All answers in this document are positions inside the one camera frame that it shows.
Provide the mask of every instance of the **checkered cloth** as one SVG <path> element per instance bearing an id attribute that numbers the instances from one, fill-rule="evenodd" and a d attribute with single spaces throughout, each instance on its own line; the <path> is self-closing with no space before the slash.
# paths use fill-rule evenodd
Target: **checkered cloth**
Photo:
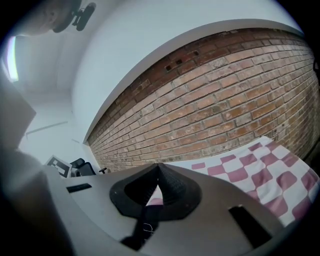
<path id="1" fill-rule="evenodd" d="M 320 186 L 319 177 L 305 162 L 265 136 L 219 155 L 169 164 L 232 183 L 266 206 L 284 226 L 305 214 Z M 160 202 L 159 190 L 149 204 Z"/>

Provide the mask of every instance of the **white wall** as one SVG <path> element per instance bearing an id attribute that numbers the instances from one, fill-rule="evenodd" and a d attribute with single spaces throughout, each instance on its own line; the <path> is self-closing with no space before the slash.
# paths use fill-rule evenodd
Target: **white wall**
<path id="1" fill-rule="evenodd" d="M 299 33 L 273 0 L 127 0 L 104 21 L 79 65 L 72 107 L 85 141 L 117 96 L 173 50 L 207 35 L 242 28 Z"/>
<path id="2" fill-rule="evenodd" d="M 78 158 L 90 162 L 97 172 L 99 165 L 90 148 L 77 138 L 77 126 L 69 92 L 29 93 L 23 97 L 36 115 L 19 145 L 19 149 L 37 158 L 42 164 L 52 156 L 70 163 Z"/>

